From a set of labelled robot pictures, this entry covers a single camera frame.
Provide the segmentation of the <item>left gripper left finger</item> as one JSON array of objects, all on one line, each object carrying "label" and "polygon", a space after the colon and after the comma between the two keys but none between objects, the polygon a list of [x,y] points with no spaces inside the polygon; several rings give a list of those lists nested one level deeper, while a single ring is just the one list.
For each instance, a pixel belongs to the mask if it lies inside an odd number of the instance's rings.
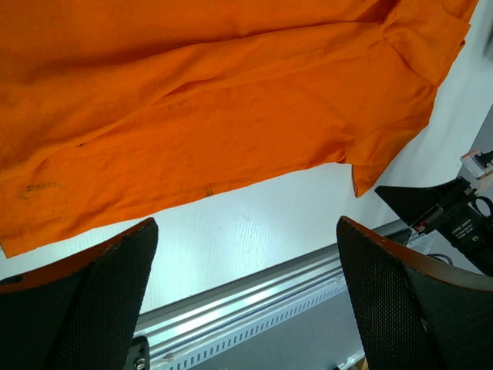
[{"label": "left gripper left finger", "polygon": [[123,369],[158,244],[147,218],[1,281],[3,369]]}]

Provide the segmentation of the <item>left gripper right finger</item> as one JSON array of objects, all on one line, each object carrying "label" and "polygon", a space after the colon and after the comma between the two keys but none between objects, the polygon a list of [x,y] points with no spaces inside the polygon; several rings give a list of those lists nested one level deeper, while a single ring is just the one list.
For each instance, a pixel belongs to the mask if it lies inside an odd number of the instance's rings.
[{"label": "left gripper right finger", "polygon": [[370,369],[490,369],[492,279],[348,217],[337,246]]}]

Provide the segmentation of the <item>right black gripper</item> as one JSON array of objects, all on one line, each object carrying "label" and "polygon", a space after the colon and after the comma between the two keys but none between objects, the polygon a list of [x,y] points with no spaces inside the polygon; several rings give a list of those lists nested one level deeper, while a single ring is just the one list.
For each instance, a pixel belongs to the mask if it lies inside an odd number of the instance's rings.
[{"label": "right black gripper", "polygon": [[478,196],[475,188],[457,177],[434,187],[378,186],[376,194],[419,234],[437,231],[478,270],[492,275],[492,201]]}]

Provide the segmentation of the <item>orange t shirt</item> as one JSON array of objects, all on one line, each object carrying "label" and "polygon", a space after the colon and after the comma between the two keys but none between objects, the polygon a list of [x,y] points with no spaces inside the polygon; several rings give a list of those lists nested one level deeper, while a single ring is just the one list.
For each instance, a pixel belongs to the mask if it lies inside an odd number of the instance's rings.
[{"label": "orange t shirt", "polygon": [[476,5],[3,1],[3,252],[325,163],[364,195],[428,125]]}]

